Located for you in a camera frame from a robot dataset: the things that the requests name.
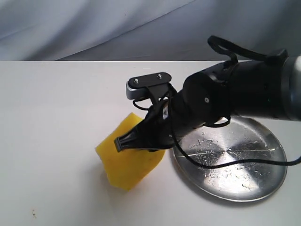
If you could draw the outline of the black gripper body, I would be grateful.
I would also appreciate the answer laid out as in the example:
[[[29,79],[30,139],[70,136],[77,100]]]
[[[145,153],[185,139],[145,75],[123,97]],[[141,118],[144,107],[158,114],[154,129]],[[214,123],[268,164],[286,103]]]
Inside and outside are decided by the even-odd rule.
[[[174,140],[181,140],[188,134],[188,106],[182,91],[164,99],[152,107],[140,123],[140,130],[148,146],[174,146]]]

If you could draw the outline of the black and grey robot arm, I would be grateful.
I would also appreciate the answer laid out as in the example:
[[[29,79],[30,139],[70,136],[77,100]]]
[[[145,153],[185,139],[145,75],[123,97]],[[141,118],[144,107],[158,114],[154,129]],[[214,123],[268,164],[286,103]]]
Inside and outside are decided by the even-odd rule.
[[[196,72],[180,91],[168,73],[133,77],[127,82],[127,97],[150,99],[145,118],[114,141],[125,149],[169,149],[176,141],[202,127],[218,127],[221,118],[261,117],[301,119],[301,59],[283,62],[222,62]]]

